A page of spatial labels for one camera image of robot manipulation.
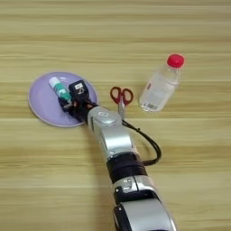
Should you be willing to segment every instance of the silver robot arm segment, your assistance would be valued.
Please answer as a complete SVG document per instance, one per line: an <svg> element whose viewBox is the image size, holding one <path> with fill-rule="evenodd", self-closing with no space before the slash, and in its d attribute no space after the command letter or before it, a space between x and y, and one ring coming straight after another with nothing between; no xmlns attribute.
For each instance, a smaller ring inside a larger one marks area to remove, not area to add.
<svg viewBox="0 0 231 231"><path fill-rule="evenodd" d="M121 116L96 106L88 112L88 126L102 146L113 183L116 230L177 231Z"/></svg>

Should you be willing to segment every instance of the black cable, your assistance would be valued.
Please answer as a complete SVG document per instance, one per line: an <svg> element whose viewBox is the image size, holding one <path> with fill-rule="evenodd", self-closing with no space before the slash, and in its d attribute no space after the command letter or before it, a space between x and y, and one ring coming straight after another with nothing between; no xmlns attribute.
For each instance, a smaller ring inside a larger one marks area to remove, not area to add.
<svg viewBox="0 0 231 231"><path fill-rule="evenodd" d="M153 164L157 163L161 159L161 157L162 157L162 150L159 147L159 145L150 136L148 136L147 134L143 133L140 128L136 128L136 127L130 125L125 120L123 120L123 126L126 126L126 127L130 128L130 129L136 131L138 134L140 134L142 137L144 137L149 142L149 144L153 147L153 149L155 150L155 152L156 152L156 158L152 159L152 160L149 160L149 161L144 161L143 162L144 166L153 165Z"/></svg>

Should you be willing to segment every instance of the red scissor handle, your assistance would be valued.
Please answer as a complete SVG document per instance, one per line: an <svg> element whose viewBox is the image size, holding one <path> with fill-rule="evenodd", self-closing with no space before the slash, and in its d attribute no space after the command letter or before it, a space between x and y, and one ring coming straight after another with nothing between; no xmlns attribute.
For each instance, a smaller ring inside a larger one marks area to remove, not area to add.
<svg viewBox="0 0 231 231"><path fill-rule="evenodd" d="M120 87L112 87L110 91L110 96L116 104L119 104L122 97L122 90Z"/></svg>
<svg viewBox="0 0 231 231"><path fill-rule="evenodd" d="M129 105L134 100L134 93L128 88L122 91L122 96L125 106Z"/></svg>

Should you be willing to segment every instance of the red bottle cap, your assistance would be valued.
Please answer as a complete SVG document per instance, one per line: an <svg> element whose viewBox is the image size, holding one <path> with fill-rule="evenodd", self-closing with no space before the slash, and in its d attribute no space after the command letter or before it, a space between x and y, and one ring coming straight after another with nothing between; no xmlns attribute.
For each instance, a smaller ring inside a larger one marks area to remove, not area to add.
<svg viewBox="0 0 231 231"><path fill-rule="evenodd" d="M167 63L176 69L179 69L184 64L184 57L179 54L172 54L167 60Z"/></svg>

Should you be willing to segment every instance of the purple plate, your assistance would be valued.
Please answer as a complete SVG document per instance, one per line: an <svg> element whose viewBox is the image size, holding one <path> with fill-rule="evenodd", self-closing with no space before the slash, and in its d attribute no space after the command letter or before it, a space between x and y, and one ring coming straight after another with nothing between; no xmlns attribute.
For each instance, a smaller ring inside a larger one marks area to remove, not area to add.
<svg viewBox="0 0 231 231"><path fill-rule="evenodd" d="M97 92L84 78L66 72L52 72L36 79L30 88L28 101L32 111L44 122L61 127L82 125L83 122L62 111L58 96L49 85L49 80L57 77L66 89L69 84L83 79L88 87L90 99L97 103Z"/></svg>

